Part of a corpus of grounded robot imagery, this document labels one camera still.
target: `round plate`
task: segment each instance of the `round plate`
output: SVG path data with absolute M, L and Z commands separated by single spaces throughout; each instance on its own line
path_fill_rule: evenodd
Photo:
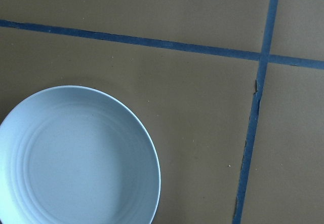
M 113 97 L 59 86 L 18 104 L 0 126 L 3 224 L 151 223 L 160 194 L 153 143 Z

